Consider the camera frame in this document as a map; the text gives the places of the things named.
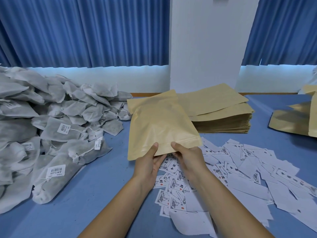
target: person's left hand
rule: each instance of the person's left hand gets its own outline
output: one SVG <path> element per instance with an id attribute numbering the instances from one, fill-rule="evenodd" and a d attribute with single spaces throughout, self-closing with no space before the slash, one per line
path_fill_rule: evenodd
<path id="1" fill-rule="evenodd" d="M 143 156 L 139 157 L 135 161 L 134 173 L 132 178 L 137 178 L 141 181 L 141 184 L 145 184 L 145 188 L 150 191 L 156 180 L 158 170 L 165 159 L 166 155 L 155 156 L 159 144 L 155 142 L 149 151 Z"/>

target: person's right hand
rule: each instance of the person's right hand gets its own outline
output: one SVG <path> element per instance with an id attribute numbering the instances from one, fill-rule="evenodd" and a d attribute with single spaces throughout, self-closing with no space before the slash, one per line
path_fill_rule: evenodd
<path id="1" fill-rule="evenodd" d="M 185 148 L 176 142 L 172 142 L 171 146 L 177 151 L 173 155 L 179 160 L 182 170 L 190 181 L 194 182 L 200 172 L 208 170 L 200 148 Z"/>

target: forearm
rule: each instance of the forearm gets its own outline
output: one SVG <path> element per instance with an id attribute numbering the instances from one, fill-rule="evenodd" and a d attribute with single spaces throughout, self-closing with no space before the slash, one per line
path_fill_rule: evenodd
<path id="1" fill-rule="evenodd" d="M 224 237 L 273 237 L 209 170 L 197 173 L 194 185 Z"/>
<path id="2" fill-rule="evenodd" d="M 125 237 L 149 190 L 132 178 L 78 238 Z"/>

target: price tag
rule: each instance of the price tag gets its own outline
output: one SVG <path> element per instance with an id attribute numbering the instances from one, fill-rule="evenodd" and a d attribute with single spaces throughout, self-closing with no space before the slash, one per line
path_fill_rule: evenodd
<path id="1" fill-rule="evenodd" d="M 62 124 L 60 124 L 57 132 L 60 134 L 66 135 L 66 134 L 68 134 L 69 129 L 70 129 L 70 125 L 62 123 Z"/>
<path id="2" fill-rule="evenodd" d="M 13 100 L 6 100 L 6 101 L 2 102 L 2 104 L 9 109 L 21 107 L 20 104 L 18 104 L 17 102 L 15 102 Z"/>
<path id="3" fill-rule="evenodd" d="M 57 176 L 64 176 L 65 168 L 66 168 L 66 164 L 57 165 L 57 166 L 48 168 L 46 173 L 46 179 L 57 177 Z"/>
<path id="4" fill-rule="evenodd" d="M 95 150 L 100 150 L 102 143 L 102 136 L 95 141 Z"/>
<path id="5" fill-rule="evenodd" d="M 32 142 L 23 143 L 22 145 L 24 146 L 25 151 L 30 151 L 35 149 Z"/>

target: person's left arm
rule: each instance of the person's left arm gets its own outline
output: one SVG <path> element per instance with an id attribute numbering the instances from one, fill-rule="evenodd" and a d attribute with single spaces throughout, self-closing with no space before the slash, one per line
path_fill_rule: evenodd
<path id="1" fill-rule="evenodd" d="M 158 143 L 154 143 L 143 157 L 135 161 L 132 178 L 78 238 L 125 237 L 141 204 L 153 188 L 159 167 L 166 157 L 154 157 L 158 146 Z"/>

